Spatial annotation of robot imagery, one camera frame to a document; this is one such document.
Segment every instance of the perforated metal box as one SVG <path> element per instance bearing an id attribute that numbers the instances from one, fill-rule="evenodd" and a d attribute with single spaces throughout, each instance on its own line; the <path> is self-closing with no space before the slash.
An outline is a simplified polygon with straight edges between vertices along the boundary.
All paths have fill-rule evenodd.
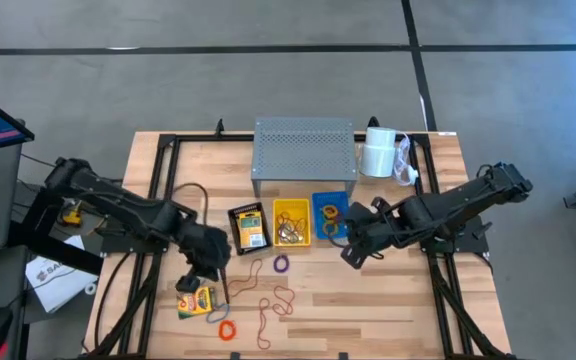
<path id="1" fill-rule="evenodd" d="M 353 124 L 340 118 L 257 118 L 251 179 L 343 181 L 348 196 L 357 181 Z"/>

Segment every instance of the yellow bin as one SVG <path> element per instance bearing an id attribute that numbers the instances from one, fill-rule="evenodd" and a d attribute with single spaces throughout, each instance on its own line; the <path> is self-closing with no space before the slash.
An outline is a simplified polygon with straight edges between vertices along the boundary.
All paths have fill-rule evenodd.
<path id="1" fill-rule="evenodd" d="M 310 246 L 310 201 L 308 199 L 275 199 L 273 209 L 273 243 L 275 246 Z M 279 231 L 295 234 L 303 241 L 280 241 Z"/>

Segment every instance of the white paper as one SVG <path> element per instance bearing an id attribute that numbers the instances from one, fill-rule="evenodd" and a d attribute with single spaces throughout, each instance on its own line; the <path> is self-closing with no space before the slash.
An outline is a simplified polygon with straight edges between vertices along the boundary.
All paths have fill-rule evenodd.
<path id="1" fill-rule="evenodd" d="M 64 242 L 82 250 L 84 248 L 84 243 L 79 235 L 71 236 Z M 41 301 L 41 305 L 48 313 L 55 312 L 81 292 L 86 285 L 97 281 L 96 275 L 81 270 L 73 271 L 71 267 L 41 256 L 26 264 L 26 277 L 32 288 L 47 284 L 51 279 L 54 279 L 49 284 L 34 290 Z"/>

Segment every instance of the yellow crayon box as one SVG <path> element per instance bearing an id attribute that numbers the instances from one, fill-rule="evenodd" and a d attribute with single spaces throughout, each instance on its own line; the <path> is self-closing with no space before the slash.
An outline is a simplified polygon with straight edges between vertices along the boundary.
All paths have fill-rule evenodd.
<path id="1" fill-rule="evenodd" d="M 215 303 L 215 290 L 203 286 L 194 294 L 177 295 L 177 314 L 179 319 L 208 314 L 214 310 Z"/>

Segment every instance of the purple rubber band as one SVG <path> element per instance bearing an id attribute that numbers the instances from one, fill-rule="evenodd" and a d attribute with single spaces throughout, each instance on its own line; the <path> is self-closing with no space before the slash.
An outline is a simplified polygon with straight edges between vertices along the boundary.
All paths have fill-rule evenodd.
<path id="1" fill-rule="evenodd" d="M 286 267 L 280 269 L 277 266 L 277 263 L 279 262 L 279 260 L 283 259 L 284 262 L 286 263 Z M 278 273 L 285 273 L 286 271 L 288 271 L 288 268 L 290 267 L 290 262 L 288 261 L 288 256 L 286 255 L 279 255 L 275 258 L 275 261 L 272 263 L 272 266 L 275 268 L 275 271 Z"/>

